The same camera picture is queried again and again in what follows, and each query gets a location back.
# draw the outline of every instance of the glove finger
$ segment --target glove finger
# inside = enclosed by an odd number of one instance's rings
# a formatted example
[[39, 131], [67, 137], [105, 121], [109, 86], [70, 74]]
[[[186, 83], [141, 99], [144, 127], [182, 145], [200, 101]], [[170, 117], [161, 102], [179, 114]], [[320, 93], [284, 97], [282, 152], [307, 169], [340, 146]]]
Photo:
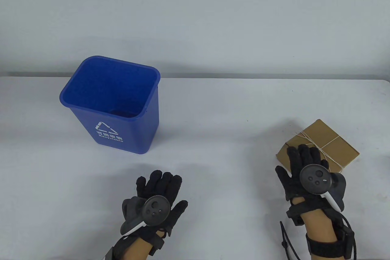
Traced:
[[168, 218], [166, 219], [167, 225], [170, 225], [171, 228], [174, 227], [179, 217], [183, 214], [185, 209], [188, 206], [188, 202], [186, 200], [182, 200], [179, 203], [173, 207], [171, 212], [168, 215]]
[[165, 191], [167, 189], [167, 186], [169, 182], [171, 181], [173, 175], [170, 172], [165, 172], [161, 178], [156, 184], [156, 193], [157, 195], [165, 195]]
[[321, 160], [321, 165], [326, 168], [326, 169], [329, 169], [329, 163], [326, 159], [323, 159]]
[[137, 185], [137, 196], [143, 197], [144, 191], [145, 191], [145, 185], [146, 185], [146, 179], [145, 177], [141, 176], [136, 181]]
[[283, 188], [286, 189], [288, 186], [288, 183], [290, 182], [291, 178], [287, 171], [282, 166], [277, 166], [275, 168], [276, 174], [278, 175], [278, 178], [283, 185]]
[[310, 149], [307, 145], [301, 144], [300, 146], [298, 146], [298, 152], [299, 155], [301, 156], [302, 167], [313, 163], [313, 158], [310, 154]]
[[181, 182], [183, 180], [181, 179], [181, 176], [175, 175], [172, 177], [171, 181], [169, 182], [167, 189], [165, 191], [165, 197], [168, 199], [171, 206], [173, 205], [177, 193], [179, 193]]
[[302, 169], [302, 160], [298, 150], [294, 146], [290, 146], [287, 148], [287, 154], [290, 158], [291, 175], [293, 178], [299, 178]]
[[321, 164], [321, 154], [317, 147], [310, 147], [310, 155], [313, 158], [314, 164]]
[[156, 184], [159, 181], [159, 179], [161, 179], [162, 174], [163, 174], [163, 172], [160, 171], [159, 169], [153, 171], [150, 174], [149, 181], [146, 183], [146, 186], [145, 186], [145, 193], [146, 194], [148, 194], [149, 196], [154, 195]]

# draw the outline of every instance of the recycling symbol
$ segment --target recycling symbol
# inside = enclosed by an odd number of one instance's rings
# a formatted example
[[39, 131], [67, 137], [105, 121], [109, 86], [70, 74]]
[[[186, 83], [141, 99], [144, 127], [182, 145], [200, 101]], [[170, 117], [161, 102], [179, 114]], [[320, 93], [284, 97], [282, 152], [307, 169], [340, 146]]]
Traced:
[[99, 122], [95, 129], [101, 132], [108, 132], [110, 134], [118, 135], [118, 132], [116, 132], [113, 128], [110, 128], [110, 126], [108, 126], [105, 122]]

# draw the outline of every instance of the blue recycling bin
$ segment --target blue recycling bin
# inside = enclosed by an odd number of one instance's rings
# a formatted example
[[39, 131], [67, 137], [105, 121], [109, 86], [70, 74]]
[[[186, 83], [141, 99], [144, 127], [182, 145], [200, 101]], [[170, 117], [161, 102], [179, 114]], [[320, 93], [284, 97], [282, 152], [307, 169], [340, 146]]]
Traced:
[[60, 94], [99, 144], [146, 153], [157, 131], [160, 72], [102, 56], [85, 59]]

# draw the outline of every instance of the forearm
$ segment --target forearm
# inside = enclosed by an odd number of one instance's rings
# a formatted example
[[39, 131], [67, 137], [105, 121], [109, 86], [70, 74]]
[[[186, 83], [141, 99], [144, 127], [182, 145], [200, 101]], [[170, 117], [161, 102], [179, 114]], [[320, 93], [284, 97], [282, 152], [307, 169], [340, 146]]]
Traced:
[[[157, 232], [162, 237], [164, 232]], [[143, 239], [136, 239], [135, 242], [125, 251], [122, 260], [145, 260], [153, 246]]]
[[[298, 204], [304, 199], [295, 198], [293, 204]], [[333, 243], [337, 241], [335, 231], [333, 229], [332, 221], [323, 213], [322, 210], [317, 209], [304, 214], [301, 217], [305, 223], [307, 236], [317, 242]], [[316, 255], [312, 255], [312, 260], [327, 260]], [[344, 257], [332, 258], [332, 260], [344, 260]]]

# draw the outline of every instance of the bin rim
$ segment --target bin rim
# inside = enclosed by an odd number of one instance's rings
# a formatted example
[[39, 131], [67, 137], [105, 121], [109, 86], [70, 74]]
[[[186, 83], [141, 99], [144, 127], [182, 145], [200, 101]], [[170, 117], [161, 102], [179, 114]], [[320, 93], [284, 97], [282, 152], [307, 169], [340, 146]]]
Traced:
[[[153, 84], [153, 87], [152, 87], [152, 90], [145, 102], [145, 105], [144, 107], [142, 108], [142, 111], [136, 115], [135, 117], [131, 117], [131, 118], [126, 118], [126, 117], [122, 117], [122, 116], [118, 116], [118, 115], [113, 115], [113, 114], [110, 114], [110, 113], [107, 113], [107, 112], [102, 112], [102, 111], [97, 111], [97, 110], [93, 110], [93, 109], [89, 109], [89, 108], [86, 108], [86, 107], [80, 107], [78, 105], [72, 105], [72, 104], [69, 104], [67, 103], [65, 100], [64, 100], [64, 93], [65, 91], [67, 90], [67, 88], [69, 87], [70, 83], [72, 82], [72, 80], [74, 79], [74, 77], [76, 76], [76, 74], [81, 70], [81, 68], [85, 65], [85, 63], [87, 61], [89, 61], [90, 59], [105, 59], [105, 60], [110, 60], [110, 61], [116, 61], [116, 62], [120, 62], [120, 63], [124, 63], [124, 64], [131, 64], [131, 65], [135, 65], [135, 66], [138, 66], [138, 67], [143, 67], [143, 68], [147, 68], [147, 69], [152, 69], [153, 71], [156, 72], [157, 74], [157, 78], [156, 78], [156, 81], [154, 82]], [[123, 61], [123, 60], [118, 60], [118, 59], [114, 59], [114, 58], [109, 58], [109, 57], [103, 57], [103, 56], [100, 56], [100, 55], [95, 55], [95, 56], [91, 56], [91, 57], [88, 57], [87, 59], [85, 59], [84, 61], [81, 62], [81, 64], [79, 65], [79, 67], [76, 69], [76, 71], [73, 73], [72, 77], [69, 79], [69, 81], [66, 83], [65, 87], [61, 90], [61, 93], [60, 93], [60, 102], [62, 103], [63, 106], [67, 107], [67, 108], [70, 108], [70, 109], [80, 109], [80, 110], [84, 110], [84, 111], [89, 111], [89, 112], [93, 112], [93, 113], [96, 113], [96, 114], [100, 114], [100, 115], [104, 115], [104, 116], [108, 116], [108, 117], [112, 117], [112, 118], [117, 118], [117, 119], [121, 119], [121, 120], [125, 120], [125, 121], [134, 121], [136, 119], [139, 119], [141, 118], [143, 115], [145, 115], [145, 112], [146, 112], [146, 108], [148, 107], [149, 103], [150, 103], [150, 100], [152, 99], [152, 96], [155, 92], [155, 90], [157, 90], [157, 86], [160, 82], [160, 79], [161, 79], [161, 74], [160, 74], [160, 71], [158, 71], [156, 68], [152, 67], [152, 66], [146, 66], [146, 65], [142, 65], [142, 64], [137, 64], [137, 63], [133, 63], [133, 62], [128, 62], [128, 61]]]

